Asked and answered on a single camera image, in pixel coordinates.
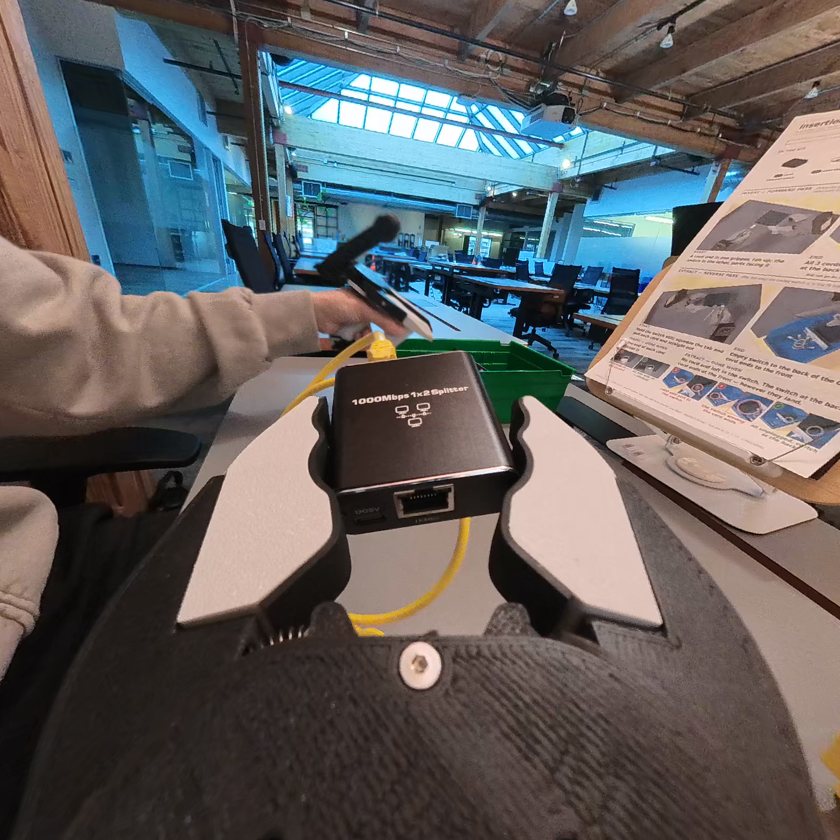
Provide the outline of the grey desk with wooden edge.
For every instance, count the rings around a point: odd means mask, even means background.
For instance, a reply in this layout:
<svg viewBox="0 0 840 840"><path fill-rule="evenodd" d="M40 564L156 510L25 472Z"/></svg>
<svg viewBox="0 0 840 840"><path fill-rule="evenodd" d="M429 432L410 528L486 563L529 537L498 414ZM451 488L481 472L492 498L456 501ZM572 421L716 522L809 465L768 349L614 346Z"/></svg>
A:
<svg viewBox="0 0 840 840"><path fill-rule="evenodd" d="M427 319L433 326L436 340L493 340L500 343L526 344L522 339L516 339L486 322L472 318L441 301L426 297L421 292L410 290L401 294L416 308L426 312Z"/></svg>

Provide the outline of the white ceiling projector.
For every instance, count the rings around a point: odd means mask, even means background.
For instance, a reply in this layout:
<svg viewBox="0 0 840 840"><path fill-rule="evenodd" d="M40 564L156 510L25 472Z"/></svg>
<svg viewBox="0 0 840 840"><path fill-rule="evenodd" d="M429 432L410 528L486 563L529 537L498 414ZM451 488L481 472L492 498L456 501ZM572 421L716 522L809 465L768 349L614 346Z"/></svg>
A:
<svg viewBox="0 0 840 840"><path fill-rule="evenodd" d="M578 123L579 109L564 91L546 91L541 101L525 111L520 133L533 140L554 141Z"/></svg>

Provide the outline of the person's left forearm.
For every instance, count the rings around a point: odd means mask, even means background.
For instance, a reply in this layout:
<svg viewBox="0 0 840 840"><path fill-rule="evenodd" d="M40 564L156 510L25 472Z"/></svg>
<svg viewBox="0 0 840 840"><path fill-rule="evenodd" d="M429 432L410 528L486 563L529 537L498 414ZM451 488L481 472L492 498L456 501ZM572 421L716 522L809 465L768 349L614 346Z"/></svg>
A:
<svg viewBox="0 0 840 840"><path fill-rule="evenodd" d="M1 241L2 436L58 436L212 406L319 349L313 295L124 295L93 264Z"/></svg>

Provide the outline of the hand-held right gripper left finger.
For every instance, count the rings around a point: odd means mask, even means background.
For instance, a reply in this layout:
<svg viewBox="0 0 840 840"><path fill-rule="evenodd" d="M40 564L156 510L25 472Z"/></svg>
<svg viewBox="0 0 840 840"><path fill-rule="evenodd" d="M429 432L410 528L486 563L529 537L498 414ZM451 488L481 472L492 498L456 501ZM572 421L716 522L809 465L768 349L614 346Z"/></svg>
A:
<svg viewBox="0 0 840 840"><path fill-rule="evenodd" d="M329 408L311 396L257 436L227 469L177 622L254 617L304 627L350 580L343 518L325 479Z"/></svg>

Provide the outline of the green plastic bin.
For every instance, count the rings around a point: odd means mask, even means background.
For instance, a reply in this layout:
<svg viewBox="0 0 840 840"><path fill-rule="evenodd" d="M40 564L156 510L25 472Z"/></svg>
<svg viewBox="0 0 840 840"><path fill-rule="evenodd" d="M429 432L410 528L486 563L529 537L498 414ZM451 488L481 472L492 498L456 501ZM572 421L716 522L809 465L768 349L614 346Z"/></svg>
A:
<svg viewBox="0 0 840 840"><path fill-rule="evenodd" d="M511 420L514 403L534 396L555 410L575 374L573 367L531 349L518 341L503 343L487 339L406 339L396 348L399 358L467 352L479 368L479 375L501 423Z"/></svg>

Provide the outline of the black ethernet splitter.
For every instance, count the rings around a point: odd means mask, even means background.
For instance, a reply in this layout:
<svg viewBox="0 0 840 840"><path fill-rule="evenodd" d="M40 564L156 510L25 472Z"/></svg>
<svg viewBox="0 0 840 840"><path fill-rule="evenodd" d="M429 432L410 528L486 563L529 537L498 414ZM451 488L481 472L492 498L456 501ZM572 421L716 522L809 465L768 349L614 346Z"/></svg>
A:
<svg viewBox="0 0 840 840"><path fill-rule="evenodd" d="M497 514L518 478L462 350L339 369L330 432L331 486L348 534Z"/></svg>

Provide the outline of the black high-back chair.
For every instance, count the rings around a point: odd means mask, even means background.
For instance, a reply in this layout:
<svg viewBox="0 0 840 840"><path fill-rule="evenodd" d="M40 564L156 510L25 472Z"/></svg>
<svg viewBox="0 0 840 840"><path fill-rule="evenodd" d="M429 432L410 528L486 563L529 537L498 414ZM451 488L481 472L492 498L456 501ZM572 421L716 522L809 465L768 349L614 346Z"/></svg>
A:
<svg viewBox="0 0 840 840"><path fill-rule="evenodd" d="M258 294L277 291L275 273L266 268L251 228L237 226L224 218L220 224L227 255L234 261L244 286Z"/></svg>

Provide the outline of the black office chair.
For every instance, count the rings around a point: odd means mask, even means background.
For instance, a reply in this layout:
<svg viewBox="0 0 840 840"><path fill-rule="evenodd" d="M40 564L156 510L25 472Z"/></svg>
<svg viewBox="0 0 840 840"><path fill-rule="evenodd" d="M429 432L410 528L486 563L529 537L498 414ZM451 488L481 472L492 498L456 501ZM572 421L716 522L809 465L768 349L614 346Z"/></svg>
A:
<svg viewBox="0 0 840 840"><path fill-rule="evenodd" d="M596 344L603 345L613 333L613 329L595 321L603 321L605 317L623 316L629 312L638 296L640 275L640 269L614 268L612 270L605 303L599 312L591 315L588 332L590 350L593 350Z"/></svg>
<svg viewBox="0 0 840 840"><path fill-rule="evenodd" d="M539 331L556 326L562 319L565 305L571 300L581 270L581 266L557 264L544 292L523 293L518 306L509 311L514 318L513 336L524 339L529 347L535 342L543 344L552 357L558 360L559 352Z"/></svg>

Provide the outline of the wooden sheet stand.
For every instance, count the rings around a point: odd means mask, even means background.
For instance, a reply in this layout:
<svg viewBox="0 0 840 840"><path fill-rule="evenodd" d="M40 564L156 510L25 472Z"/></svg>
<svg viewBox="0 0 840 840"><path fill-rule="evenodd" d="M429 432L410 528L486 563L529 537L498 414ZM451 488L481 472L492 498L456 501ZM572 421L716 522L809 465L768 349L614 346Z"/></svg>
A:
<svg viewBox="0 0 840 840"><path fill-rule="evenodd" d="M716 437L698 432L683 423L678 423L671 415L664 415L647 403L642 404L630 396L614 391L613 385L603 384L595 379L594 368L602 361L610 361L615 352L625 343L625 332L629 330L632 321L642 311L644 305L652 297L662 283L670 267L676 263L677 257L665 259L662 269L651 280L644 292L639 296L629 313L614 329L612 336L607 339L599 350L585 379L591 393L604 402L613 405L637 420L663 434L677 438L680 442L694 446L707 456L720 462L736 467L753 478L762 480L765 484L782 490L793 497L818 505L837 506L839 504L839 464L835 462L820 478L804 478L784 469L777 463L761 460L742 449L726 444Z"/></svg>

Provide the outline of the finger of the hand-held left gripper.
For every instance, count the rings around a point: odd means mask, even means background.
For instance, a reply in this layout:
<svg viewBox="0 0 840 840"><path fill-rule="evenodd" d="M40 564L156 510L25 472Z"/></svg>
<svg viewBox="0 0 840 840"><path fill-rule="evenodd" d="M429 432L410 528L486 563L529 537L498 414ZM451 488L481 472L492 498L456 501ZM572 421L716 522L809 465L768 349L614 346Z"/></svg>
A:
<svg viewBox="0 0 840 840"><path fill-rule="evenodd" d="M433 326L426 312L401 296L372 270L351 266L350 291L379 316L399 322L406 333L416 333L428 342L434 341Z"/></svg>

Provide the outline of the printed instruction sheet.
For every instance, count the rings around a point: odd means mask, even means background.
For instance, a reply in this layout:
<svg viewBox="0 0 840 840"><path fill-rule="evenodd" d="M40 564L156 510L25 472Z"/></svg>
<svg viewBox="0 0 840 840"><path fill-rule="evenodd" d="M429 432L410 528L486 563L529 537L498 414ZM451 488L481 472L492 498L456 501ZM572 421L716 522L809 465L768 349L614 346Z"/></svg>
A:
<svg viewBox="0 0 840 840"><path fill-rule="evenodd" d="M586 374L805 480L838 461L839 115L793 118Z"/></svg>

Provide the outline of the black backpack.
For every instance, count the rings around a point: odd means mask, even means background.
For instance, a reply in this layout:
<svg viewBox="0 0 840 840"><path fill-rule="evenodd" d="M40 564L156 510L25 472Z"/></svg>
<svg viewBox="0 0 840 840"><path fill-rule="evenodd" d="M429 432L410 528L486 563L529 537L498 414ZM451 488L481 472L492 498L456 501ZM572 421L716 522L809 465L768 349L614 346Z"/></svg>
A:
<svg viewBox="0 0 840 840"><path fill-rule="evenodd" d="M186 502L189 487L180 470L168 470L155 486L149 501L149 512L179 511Z"/></svg>

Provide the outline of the black monitor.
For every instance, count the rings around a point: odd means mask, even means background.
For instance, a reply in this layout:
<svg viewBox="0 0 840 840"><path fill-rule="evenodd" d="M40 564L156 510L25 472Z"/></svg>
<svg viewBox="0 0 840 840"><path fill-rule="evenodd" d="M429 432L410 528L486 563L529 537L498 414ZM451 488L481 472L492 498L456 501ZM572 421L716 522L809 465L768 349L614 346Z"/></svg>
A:
<svg viewBox="0 0 840 840"><path fill-rule="evenodd" d="M672 210L670 255L680 256L721 206L722 202L675 206Z"/></svg>

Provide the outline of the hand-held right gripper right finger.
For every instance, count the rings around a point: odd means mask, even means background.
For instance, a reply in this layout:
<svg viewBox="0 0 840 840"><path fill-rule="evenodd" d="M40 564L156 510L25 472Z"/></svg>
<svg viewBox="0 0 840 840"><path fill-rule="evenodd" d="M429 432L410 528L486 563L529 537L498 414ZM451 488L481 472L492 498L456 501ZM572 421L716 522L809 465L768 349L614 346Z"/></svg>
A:
<svg viewBox="0 0 840 840"><path fill-rule="evenodd" d="M500 509L489 574L542 637L607 621L660 631L664 619L613 469L534 396L511 411L518 479Z"/></svg>

